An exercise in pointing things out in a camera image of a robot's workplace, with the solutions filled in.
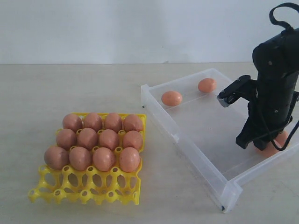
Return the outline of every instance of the white table surface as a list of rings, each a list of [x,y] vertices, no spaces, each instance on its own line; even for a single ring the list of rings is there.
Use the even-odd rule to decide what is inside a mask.
[[[164,83],[208,68],[231,79],[256,70],[251,63],[147,65],[0,65],[0,223],[299,223],[299,155],[243,186],[223,214],[176,153],[147,120],[140,205],[31,203],[43,154],[70,112],[145,113],[140,86]],[[299,118],[296,108],[294,120]]]

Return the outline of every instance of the egg tray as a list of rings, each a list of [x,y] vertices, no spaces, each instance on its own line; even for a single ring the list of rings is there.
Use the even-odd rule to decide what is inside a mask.
[[[88,113],[74,113],[81,119]],[[102,120],[108,113],[98,113]],[[129,114],[119,114],[122,120]],[[143,138],[142,148],[144,149],[145,142],[145,124],[146,115],[137,114],[142,120],[143,130],[140,134]],[[110,169],[110,171],[99,171],[94,165],[89,166],[85,171],[77,171],[71,165],[66,165],[62,170],[53,170],[47,165],[39,167],[40,180],[36,188],[31,189],[28,192],[28,198],[33,203],[37,198],[43,198],[46,202],[50,203],[53,199],[56,203],[61,203],[64,198],[69,199],[71,202],[76,202],[78,199],[83,204],[86,204],[88,200],[92,199],[96,204],[101,204],[104,200],[112,203],[115,200],[119,200],[123,204],[127,204],[133,201],[134,204],[139,204],[141,179],[138,177],[138,173],[142,168],[142,158],[136,171],[124,172],[119,166],[119,155],[123,150],[121,147],[122,138],[126,132],[122,129],[118,132],[120,137],[120,145],[113,151],[116,157],[116,164]],[[51,176],[52,180],[49,181],[47,176]]]

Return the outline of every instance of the white wall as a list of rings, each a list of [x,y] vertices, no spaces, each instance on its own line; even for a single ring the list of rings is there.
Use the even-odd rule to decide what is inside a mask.
[[[282,30],[269,21],[280,3],[1,0],[0,63],[251,61],[253,48]],[[299,27],[295,10],[275,15]]]

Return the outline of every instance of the transparent container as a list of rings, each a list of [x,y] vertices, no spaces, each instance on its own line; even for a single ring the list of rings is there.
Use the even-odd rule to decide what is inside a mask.
[[[207,77],[217,82],[216,90],[209,94],[197,88],[199,81]],[[216,69],[208,69],[153,87],[141,87],[142,106],[148,117],[178,146],[224,213],[234,208],[243,184],[299,149],[298,132],[285,151],[270,158],[258,154],[252,143],[245,150],[239,147],[235,138],[248,117],[248,102],[241,98],[224,108],[216,98],[231,83]],[[169,107],[162,103],[162,94],[170,90],[182,94],[180,105]],[[289,124],[285,130],[290,133],[294,125]]]

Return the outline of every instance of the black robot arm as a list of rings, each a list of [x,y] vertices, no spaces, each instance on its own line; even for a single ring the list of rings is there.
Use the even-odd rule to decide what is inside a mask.
[[[227,107],[239,98],[248,100],[249,117],[236,137],[236,143],[246,148],[250,142],[264,150],[272,142],[277,150],[284,150],[299,122],[290,133],[284,146],[279,148],[274,139],[292,121],[292,111],[299,99],[295,91],[299,75],[299,28],[277,21],[273,12],[278,7],[290,7],[299,13],[299,5],[283,3],[270,11],[270,21],[285,28],[279,35],[258,45],[252,54],[258,71],[257,80],[241,76],[218,96],[220,104]]]

